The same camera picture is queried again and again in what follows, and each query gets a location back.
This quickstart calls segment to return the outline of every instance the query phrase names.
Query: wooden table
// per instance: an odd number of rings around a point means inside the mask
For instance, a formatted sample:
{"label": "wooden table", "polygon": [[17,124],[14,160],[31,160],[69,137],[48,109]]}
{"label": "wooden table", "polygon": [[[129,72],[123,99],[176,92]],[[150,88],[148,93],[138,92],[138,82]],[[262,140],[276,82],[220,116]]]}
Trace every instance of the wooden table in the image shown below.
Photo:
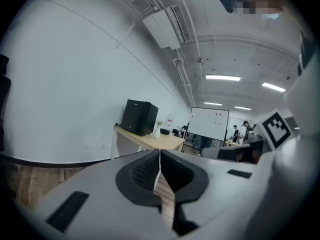
{"label": "wooden table", "polygon": [[154,138],[153,134],[148,134],[146,136],[141,137],[139,135],[122,129],[120,126],[115,126],[111,147],[111,159],[114,159],[116,155],[117,133],[122,134],[134,143],[137,143],[141,147],[144,147],[145,149],[149,150],[178,150],[180,152],[185,141],[183,138],[164,134],[161,134],[160,138]]}
{"label": "wooden table", "polygon": [[225,141],[224,143],[225,143],[225,144],[227,144],[227,145],[230,145],[230,146],[240,146],[240,144],[235,143],[235,142],[228,142],[228,141]]}

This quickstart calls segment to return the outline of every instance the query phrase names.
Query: black and white fiducial marker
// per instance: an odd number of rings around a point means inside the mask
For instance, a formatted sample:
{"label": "black and white fiducial marker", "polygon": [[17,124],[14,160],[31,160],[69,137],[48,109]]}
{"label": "black and white fiducial marker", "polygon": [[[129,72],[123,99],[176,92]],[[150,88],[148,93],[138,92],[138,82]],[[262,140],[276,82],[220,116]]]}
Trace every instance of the black and white fiducial marker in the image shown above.
{"label": "black and white fiducial marker", "polygon": [[259,134],[263,134],[272,150],[280,147],[287,139],[293,136],[287,122],[275,109],[257,124]]}

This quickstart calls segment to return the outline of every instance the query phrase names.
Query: ceiling light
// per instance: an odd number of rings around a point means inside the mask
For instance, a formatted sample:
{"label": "ceiling light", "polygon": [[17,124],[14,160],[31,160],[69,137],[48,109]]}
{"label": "ceiling light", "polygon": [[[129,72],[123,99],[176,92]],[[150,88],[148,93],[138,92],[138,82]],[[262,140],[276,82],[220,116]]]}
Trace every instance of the ceiling light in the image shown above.
{"label": "ceiling light", "polygon": [[211,102],[205,102],[204,104],[222,106],[222,104],[219,104],[219,103],[211,103]]}
{"label": "ceiling light", "polygon": [[220,74],[207,74],[206,79],[216,79],[216,80],[230,80],[230,81],[240,81],[241,77],[220,75]]}
{"label": "ceiling light", "polygon": [[251,110],[251,108],[242,107],[242,106],[235,106],[235,108],[240,110]]}
{"label": "ceiling light", "polygon": [[281,87],[272,85],[272,84],[267,83],[267,82],[264,82],[262,86],[268,87],[268,88],[270,88],[270,89],[274,89],[274,90],[276,90],[276,91],[278,91],[278,92],[281,92],[281,93],[283,93],[283,92],[286,91],[286,89],[283,89],[283,88],[281,88]]}

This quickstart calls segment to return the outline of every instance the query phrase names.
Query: black box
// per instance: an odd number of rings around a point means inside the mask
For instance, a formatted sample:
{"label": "black box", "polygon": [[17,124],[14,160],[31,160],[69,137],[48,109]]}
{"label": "black box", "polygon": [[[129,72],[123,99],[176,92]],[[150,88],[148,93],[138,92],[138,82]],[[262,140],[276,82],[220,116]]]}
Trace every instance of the black box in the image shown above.
{"label": "black box", "polygon": [[128,99],[126,102],[121,128],[145,136],[154,131],[158,108],[150,102]]}
{"label": "black box", "polygon": [[160,129],[160,133],[161,133],[161,134],[164,134],[164,135],[169,135],[169,134],[170,134],[170,131],[161,128],[161,129]]}

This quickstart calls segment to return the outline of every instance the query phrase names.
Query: whiteboard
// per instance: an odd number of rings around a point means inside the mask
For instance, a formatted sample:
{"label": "whiteboard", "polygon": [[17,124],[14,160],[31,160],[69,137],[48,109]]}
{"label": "whiteboard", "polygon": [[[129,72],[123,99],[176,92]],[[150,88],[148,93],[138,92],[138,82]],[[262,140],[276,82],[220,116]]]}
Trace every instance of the whiteboard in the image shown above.
{"label": "whiteboard", "polygon": [[224,141],[229,118],[229,110],[193,107],[188,133]]}

